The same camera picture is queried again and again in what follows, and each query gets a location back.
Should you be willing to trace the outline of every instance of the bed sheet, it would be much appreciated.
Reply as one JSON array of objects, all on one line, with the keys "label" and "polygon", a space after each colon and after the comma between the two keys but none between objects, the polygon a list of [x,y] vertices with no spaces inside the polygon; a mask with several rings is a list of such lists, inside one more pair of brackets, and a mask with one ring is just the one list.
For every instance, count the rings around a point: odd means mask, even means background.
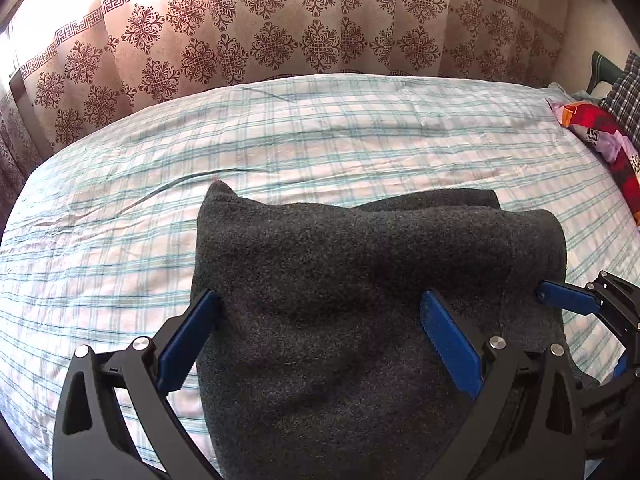
[{"label": "bed sheet", "polygon": [[[607,169],[545,99],[561,89],[444,78],[318,75],[215,89],[146,108],[75,142],[28,179],[0,248],[0,410],[51,476],[58,397],[74,349],[126,347],[189,303],[196,215],[213,178],[265,203],[355,206],[438,187],[494,189],[507,210],[562,224],[567,279],[638,283],[640,238]],[[598,378],[620,345],[565,313]],[[159,466],[118,394],[144,460]],[[195,370],[169,397],[215,464]]]}]

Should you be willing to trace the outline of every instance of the blue gripper pad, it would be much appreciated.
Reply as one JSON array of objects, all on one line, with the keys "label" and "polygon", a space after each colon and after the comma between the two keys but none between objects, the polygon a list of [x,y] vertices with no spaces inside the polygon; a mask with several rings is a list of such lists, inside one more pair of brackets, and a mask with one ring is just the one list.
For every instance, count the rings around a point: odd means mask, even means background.
[{"label": "blue gripper pad", "polygon": [[221,311],[220,297],[206,291],[158,358],[159,393],[166,395],[182,387]]},{"label": "blue gripper pad", "polygon": [[536,295],[540,303],[564,308],[583,316],[597,314],[600,311],[600,304],[594,295],[577,286],[544,281],[538,285]]},{"label": "blue gripper pad", "polygon": [[626,350],[618,359],[618,364],[613,369],[613,376],[618,377],[626,372]]},{"label": "blue gripper pad", "polygon": [[427,290],[420,302],[420,322],[456,387],[475,399],[482,389],[482,361],[439,298]]}]

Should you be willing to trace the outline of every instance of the robotic arm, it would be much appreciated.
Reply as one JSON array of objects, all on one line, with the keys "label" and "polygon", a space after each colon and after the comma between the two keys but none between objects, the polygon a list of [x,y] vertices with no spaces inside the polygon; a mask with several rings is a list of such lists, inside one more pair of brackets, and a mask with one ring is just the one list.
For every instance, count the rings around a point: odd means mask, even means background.
[{"label": "robotic arm", "polygon": [[[560,344],[542,353],[512,348],[458,319],[437,291],[420,303],[422,327],[456,387],[475,400],[462,428],[422,480],[593,480],[632,478],[640,455],[640,288],[601,272],[585,289],[542,282],[539,301],[595,314],[625,346],[614,378],[576,384]],[[166,396],[179,390],[220,317],[222,300],[203,291],[153,338],[96,354],[79,346],[60,397],[53,437],[54,480],[222,480],[189,438]],[[142,462],[114,388],[126,388],[160,462]]]}]

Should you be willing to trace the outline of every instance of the plaid pillow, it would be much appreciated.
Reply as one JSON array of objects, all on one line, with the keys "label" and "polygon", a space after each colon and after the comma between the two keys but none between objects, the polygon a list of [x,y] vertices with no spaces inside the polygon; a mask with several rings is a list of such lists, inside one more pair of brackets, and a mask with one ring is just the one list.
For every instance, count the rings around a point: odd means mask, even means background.
[{"label": "plaid pillow", "polygon": [[609,112],[631,139],[636,150],[640,149],[640,56],[630,52],[626,70],[613,85],[600,107]]},{"label": "plaid pillow", "polygon": [[640,56],[633,50],[629,53],[629,57],[626,58],[625,72],[640,75]]}]

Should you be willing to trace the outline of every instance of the folded towel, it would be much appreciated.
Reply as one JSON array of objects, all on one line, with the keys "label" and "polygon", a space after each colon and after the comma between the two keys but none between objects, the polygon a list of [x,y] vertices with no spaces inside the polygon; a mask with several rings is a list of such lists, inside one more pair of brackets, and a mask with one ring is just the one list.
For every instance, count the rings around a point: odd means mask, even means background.
[{"label": "folded towel", "polygon": [[487,336],[566,346],[534,289],[564,280],[549,212],[494,192],[438,190],[357,208],[265,205],[211,185],[192,295],[223,298],[197,361],[226,480],[418,479],[471,407],[420,326],[436,288]]}]

